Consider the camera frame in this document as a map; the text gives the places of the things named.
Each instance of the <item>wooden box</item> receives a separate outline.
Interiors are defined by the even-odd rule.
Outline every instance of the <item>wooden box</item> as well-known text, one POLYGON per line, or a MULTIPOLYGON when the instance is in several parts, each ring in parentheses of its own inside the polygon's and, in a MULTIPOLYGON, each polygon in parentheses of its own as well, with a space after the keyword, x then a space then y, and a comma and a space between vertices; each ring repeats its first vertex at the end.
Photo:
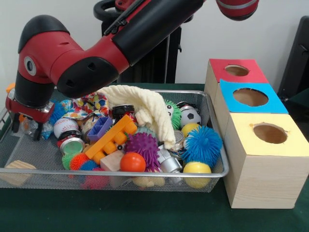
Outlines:
POLYGON ((288 114, 230 113, 224 178, 232 208, 293 208, 309 173, 309 144, 288 114))
POLYGON ((268 83, 254 59, 210 59, 205 92, 214 103, 220 80, 240 83, 268 83))
POLYGON ((288 113, 273 88, 266 83, 233 83, 221 80, 213 107, 222 138, 225 137, 230 112, 288 113))

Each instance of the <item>purple plastic block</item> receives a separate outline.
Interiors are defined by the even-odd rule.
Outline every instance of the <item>purple plastic block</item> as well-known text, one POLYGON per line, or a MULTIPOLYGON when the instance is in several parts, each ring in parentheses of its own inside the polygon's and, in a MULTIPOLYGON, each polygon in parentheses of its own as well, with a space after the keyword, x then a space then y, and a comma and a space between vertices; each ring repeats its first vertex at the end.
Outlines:
POLYGON ((89 131, 88 138, 92 142, 98 141, 112 125, 110 117, 101 117, 98 119, 94 127, 89 131))

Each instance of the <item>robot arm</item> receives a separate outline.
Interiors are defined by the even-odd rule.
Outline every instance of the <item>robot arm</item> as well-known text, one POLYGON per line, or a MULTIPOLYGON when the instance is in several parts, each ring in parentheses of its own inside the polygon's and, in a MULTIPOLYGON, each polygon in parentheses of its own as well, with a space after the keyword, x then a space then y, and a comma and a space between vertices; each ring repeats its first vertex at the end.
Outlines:
MULTIPOLYGON (((100 89, 150 52, 204 1, 136 0, 86 51, 57 19, 48 15, 31 19, 19 43, 15 99, 41 108, 49 102, 55 85, 70 98, 100 89)), ((217 3, 226 16, 243 19, 253 14, 258 0, 217 3)))

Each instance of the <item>orange ball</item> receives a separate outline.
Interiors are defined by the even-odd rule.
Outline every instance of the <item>orange ball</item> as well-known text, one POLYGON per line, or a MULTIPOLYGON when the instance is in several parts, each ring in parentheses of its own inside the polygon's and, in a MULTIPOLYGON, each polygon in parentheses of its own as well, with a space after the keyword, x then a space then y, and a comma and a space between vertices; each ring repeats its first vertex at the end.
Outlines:
POLYGON ((146 161, 139 153, 128 152, 120 161, 120 169, 123 172, 144 172, 146 161))
POLYGON ((70 161, 70 169, 71 170, 79 170, 81 166, 86 162, 90 160, 88 156, 85 153, 80 153, 73 157, 73 159, 70 161))

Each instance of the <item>yellow ball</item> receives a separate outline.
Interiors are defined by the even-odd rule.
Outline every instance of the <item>yellow ball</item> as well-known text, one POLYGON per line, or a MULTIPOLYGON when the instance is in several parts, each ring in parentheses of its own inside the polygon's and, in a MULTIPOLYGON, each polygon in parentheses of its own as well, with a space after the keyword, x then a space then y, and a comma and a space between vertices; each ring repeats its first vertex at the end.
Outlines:
MULTIPOLYGON (((211 168, 204 163, 200 162, 189 162, 183 169, 183 173, 211 173, 211 168)), ((185 178, 187 185, 194 189, 201 189, 205 187, 209 182, 210 178, 185 178)))
POLYGON ((192 130, 197 129, 199 127, 199 124, 197 123, 189 123, 185 125, 182 129, 182 133, 184 137, 188 137, 188 133, 190 133, 192 130))

